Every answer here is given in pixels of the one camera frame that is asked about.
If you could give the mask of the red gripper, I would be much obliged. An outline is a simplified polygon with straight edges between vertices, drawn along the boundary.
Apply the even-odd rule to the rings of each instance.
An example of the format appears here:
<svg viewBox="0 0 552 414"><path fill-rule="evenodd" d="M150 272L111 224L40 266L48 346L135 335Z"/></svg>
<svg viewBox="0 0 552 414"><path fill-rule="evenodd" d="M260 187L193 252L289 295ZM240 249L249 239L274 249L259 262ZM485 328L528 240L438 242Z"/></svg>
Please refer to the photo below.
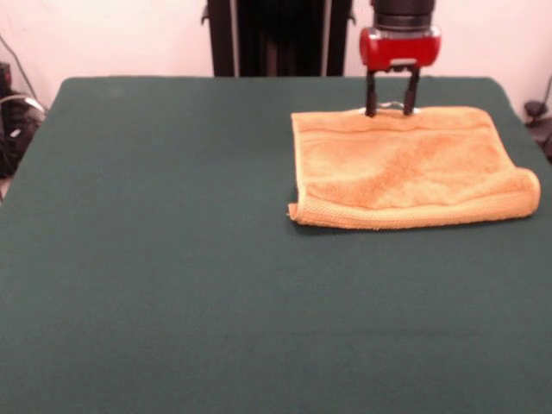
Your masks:
<svg viewBox="0 0 552 414"><path fill-rule="evenodd" d="M432 66L439 55L442 34L437 26L424 31L388 31L364 28L360 35L360 55L367 68L365 115L375 117L377 94L375 72L389 72L395 67L415 66L405 92L403 113L413 114L421 67Z"/></svg>

